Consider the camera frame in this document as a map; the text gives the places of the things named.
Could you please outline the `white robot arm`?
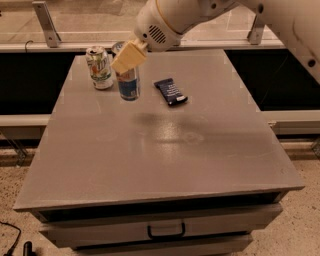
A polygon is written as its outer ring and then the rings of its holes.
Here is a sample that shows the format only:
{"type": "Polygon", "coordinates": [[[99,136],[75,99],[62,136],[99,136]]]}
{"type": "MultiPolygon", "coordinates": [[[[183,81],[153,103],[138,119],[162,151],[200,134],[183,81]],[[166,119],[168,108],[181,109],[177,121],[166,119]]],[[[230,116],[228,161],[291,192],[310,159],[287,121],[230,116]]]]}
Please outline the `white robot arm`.
{"type": "Polygon", "coordinates": [[[147,0],[111,67],[123,74],[149,52],[272,46],[320,82],[320,0],[147,0]]]}

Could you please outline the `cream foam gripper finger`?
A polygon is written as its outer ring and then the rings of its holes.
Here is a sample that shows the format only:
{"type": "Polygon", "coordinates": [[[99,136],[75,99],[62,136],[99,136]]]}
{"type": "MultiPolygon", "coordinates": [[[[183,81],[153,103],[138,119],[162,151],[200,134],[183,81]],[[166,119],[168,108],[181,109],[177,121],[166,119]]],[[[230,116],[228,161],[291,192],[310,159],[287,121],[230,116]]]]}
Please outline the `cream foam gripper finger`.
{"type": "Polygon", "coordinates": [[[111,67],[119,74],[123,74],[146,60],[148,44],[140,39],[127,41],[116,54],[111,67]]]}

